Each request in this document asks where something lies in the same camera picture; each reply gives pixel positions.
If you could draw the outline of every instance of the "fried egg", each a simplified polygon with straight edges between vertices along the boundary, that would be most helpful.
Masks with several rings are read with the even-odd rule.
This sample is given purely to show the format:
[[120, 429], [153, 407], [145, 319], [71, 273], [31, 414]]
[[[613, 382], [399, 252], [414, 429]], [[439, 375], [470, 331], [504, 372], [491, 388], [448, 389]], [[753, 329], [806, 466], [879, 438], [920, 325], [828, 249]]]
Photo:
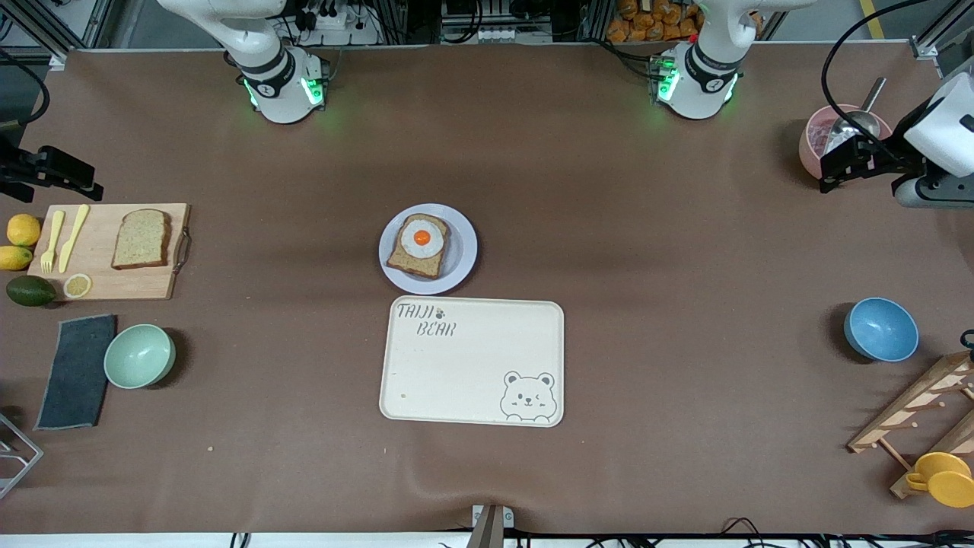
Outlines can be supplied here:
[[402, 229], [399, 243], [416, 258], [430, 258], [443, 249], [443, 233], [428, 220], [416, 219]]

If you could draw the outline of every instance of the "table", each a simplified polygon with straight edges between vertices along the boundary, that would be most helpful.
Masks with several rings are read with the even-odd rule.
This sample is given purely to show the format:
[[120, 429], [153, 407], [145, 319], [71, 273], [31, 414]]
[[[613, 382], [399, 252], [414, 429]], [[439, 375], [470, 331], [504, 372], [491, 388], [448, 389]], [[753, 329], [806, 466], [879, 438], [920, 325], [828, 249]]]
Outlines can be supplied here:
[[[31, 433], [46, 455], [0, 528], [442, 529], [487, 500], [548, 532], [969, 525], [893, 499], [896, 463], [843, 447], [958, 350], [974, 216], [903, 209], [888, 178], [818, 193], [796, 151], [827, 50], [757, 45], [734, 99], [696, 122], [650, 106], [595, 47], [355, 51], [327, 111], [292, 126], [251, 112], [218, 53], [72, 54], [23, 145], [94, 164], [107, 202], [191, 203], [192, 256], [170, 301], [4, 299], [0, 401], [33, 424], [63, 319], [160, 325], [181, 359], [162, 389], [110, 387], [95, 428]], [[834, 67], [839, 100], [886, 76], [876, 111], [893, 122], [937, 86], [901, 43], [849, 45]], [[454, 295], [564, 308], [557, 427], [379, 413], [399, 291], [378, 238], [427, 201], [481, 238]], [[58, 202], [80, 199], [44, 190], [0, 214]], [[844, 311], [870, 295], [916, 317], [908, 362], [863, 364], [843, 342]], [[890, 437], [923, 451], [967, 406]]]

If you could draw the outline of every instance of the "beige tray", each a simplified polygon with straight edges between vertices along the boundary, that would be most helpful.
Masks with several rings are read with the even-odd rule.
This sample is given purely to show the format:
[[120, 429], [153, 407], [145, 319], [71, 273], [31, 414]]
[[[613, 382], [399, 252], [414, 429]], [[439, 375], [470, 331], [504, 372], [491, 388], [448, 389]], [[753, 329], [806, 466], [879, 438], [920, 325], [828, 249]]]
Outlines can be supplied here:
[[400, 420], [554, 426], [565, 412], [564, 319], [548, 301], [402, 296], [379, 407]]

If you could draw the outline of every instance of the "green indicator light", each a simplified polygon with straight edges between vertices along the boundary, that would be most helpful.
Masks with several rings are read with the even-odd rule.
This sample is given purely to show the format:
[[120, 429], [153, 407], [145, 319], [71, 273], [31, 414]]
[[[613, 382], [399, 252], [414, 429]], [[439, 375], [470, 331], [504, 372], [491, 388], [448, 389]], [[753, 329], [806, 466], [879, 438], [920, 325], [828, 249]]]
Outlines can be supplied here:
[[731, 96], [733, 95], [733, 85], [736, 83], [737, 83], [737, 75], [734, 74], [733, 79], [731, 79], [730, 83], [728, 84], [728, 94], [724, 96], [724, 102], [731, 100]]
[[318, 104], [321, 102], [321, 84], [314, 80], [309, 81], [302, 78], [301, 87], [305, 89], [305, 95], [308, 96], [308, 101], [310, 101], [311, 104]]
[[251, 90], [250, 84], [246, 80], [243, 80], [243, 86], [246, 88], [246, 92], [250, 96], [250, 104], [252, 104], [254, 108], [259, 108], [257, 105], [257, 98], [253, 96], [253, 90]]
[[680, 72], [674, 69], [672, 73], [672, 76], [667, 76], [659, 85], [659, 93], [657, 96], [661, 100], [670, 100], [673, 97], [673, 90], [676, 89], [677, 82], [680, 81]]

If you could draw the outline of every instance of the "green bowl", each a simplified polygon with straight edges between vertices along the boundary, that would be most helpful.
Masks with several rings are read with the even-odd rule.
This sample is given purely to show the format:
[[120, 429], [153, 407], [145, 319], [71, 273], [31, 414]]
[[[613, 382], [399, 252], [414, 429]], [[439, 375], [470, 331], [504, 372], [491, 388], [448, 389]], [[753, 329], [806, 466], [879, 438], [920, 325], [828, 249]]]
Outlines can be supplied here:
[[142, 388], [162, 380], [175, 359], [175, 346], [162, 328], [132, 326], [108, 345], [105, 376], [119, 388]]

